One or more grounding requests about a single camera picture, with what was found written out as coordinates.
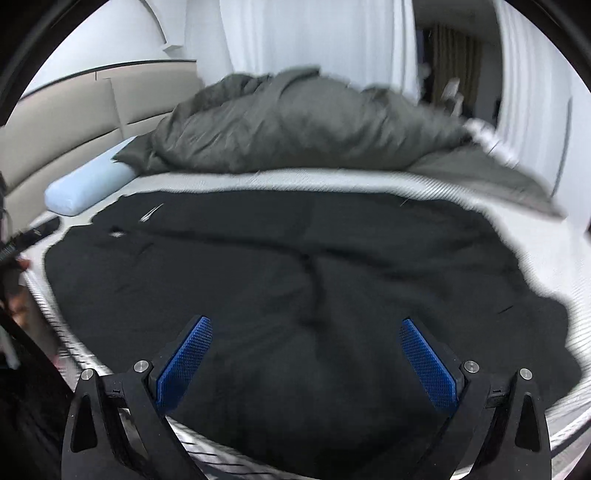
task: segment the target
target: brown curtain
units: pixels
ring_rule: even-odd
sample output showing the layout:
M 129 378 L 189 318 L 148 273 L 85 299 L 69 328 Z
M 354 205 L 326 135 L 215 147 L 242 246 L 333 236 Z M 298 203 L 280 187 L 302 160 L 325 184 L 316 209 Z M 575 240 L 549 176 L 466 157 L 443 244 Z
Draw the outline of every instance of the brown curtain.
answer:
M 474 108 L 478 95 L 482 43 L 468 35 L 443 25 L 433 27 L 433 102 L 441 101 L 441 94 L 452 78 L 460 79 L 459 92 L 464 104 Z

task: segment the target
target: human hand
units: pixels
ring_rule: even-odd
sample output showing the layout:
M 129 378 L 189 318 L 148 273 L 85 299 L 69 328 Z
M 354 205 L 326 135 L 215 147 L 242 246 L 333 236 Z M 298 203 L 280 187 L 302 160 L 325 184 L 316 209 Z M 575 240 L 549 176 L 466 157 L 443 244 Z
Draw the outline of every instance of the human hand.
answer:
M 17 260 L 17 262 L 22 271 L 27 270 L 31 266 L 30 260 Z M 25 329 L 28 325 L 28 311 L 27 289 L 19 285 L 17 293 L 8 296 L 8 313 L 20 328 Z

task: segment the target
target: blue gripper pad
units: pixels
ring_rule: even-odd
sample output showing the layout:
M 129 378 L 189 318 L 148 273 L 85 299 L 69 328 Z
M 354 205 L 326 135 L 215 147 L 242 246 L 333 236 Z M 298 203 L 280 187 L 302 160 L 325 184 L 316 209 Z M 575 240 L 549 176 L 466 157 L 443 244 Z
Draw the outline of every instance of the blue gripper pad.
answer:
M 165 415 L 174 410 L 212 342 L 212 323 L 201 317 L 156 382 L 156 408 Z
M 455 412 L 458 405 L 456 382 L 411 319 L 402 322 L 399 337 L 402 350 L 433 406 L 450 414 Z

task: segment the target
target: mattress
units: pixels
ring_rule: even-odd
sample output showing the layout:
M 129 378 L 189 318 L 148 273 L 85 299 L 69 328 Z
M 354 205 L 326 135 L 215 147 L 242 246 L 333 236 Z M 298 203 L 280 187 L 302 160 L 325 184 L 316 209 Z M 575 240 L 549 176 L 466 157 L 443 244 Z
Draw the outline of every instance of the mattress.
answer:
M 515 252 L 530 288 L 541 296 L 560 301 L 569 312 L 567 347 L 581 365 L 583 376 L 566 397 L 546 412 L 551 448 L 560 450 L 562 445 L 569 442 L 591 420 L 589 239 L 572 230 L 568 221 L 476 194 L 463 187 L 406 173 L 302 169 L 238 176 L 166 173 L 135 179 L 79 216 L 64 217 L 59 231 L 26 252 L 33 266 L 25 273 L 25 280 L 42 312 L 63 342 L 61 365 L 63 374 L 72 387 L 80 369 L 94 368 L 100 374 L 109 374 L 111 371 L 76 339 L 61 317 L 44 271 L 43 258 L 49 247 L 62 239 L 69 227 L 90 223 L 93 215 L 122 195 L 154 190 L 215 192 L 253 189 L 392 193 L 417 200 L 450 200 L 466 209 L 482 213 L 489 219 L 500 238 Z M 36 222 L 42 222 L 52 215 L 47 212 Z M 302 478 L 260 465 L 238 452 L 214 444 L 173 419 L 169 419 L 169 422 L 187 451 L 202 462 L 248 478 Z M 554 477 L 558 478 L 564 468 L 557 465 L 554 470 Z M 467 472 L 457 472 L 455 478 L 461 478 Z

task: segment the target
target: ceiling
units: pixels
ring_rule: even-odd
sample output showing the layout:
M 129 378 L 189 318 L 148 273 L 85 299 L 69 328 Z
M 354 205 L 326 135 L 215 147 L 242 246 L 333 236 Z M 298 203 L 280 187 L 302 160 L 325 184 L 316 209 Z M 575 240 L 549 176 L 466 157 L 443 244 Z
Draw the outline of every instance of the ceiling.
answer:
M 493 0 L 413 0 L 417 28 L 440 23 L 501 45 Z

